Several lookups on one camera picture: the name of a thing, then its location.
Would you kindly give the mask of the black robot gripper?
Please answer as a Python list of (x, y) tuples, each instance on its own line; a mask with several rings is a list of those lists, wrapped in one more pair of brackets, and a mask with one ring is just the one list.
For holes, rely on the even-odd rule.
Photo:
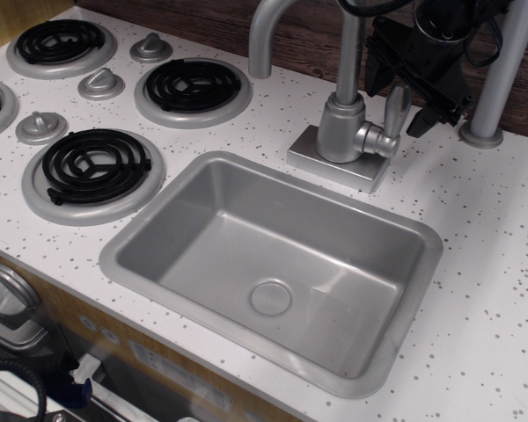
[(399, 77), (425, 100), (408, 135), (422, 137), (437, 123), (456, 126), (464, 118), (472, 103), (461, 66), (467, 34), (438, 12), (417, 12), (412, 26), (386, 16), (374, 18), (366, 40), (364, 88), (375, 96)]

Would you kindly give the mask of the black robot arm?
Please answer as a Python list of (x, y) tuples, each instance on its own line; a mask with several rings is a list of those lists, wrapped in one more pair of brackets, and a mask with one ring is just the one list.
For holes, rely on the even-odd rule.
[[(508, 1), (423, 1), (409, 27), (388, 17), (373, 20), (364, 87), (374, 96), (399, 76), (425, 100), (407, 134), (420, 137), (437, 123), (453, 126), (472, 106), (473, 92), (462, 70), (462, 60), (475, 67), (493, 63), (502, 49), (495, 16), (508, 10)], [(495, 41), (495, 52), (476, 59), (469, 47), (482, 25)]]

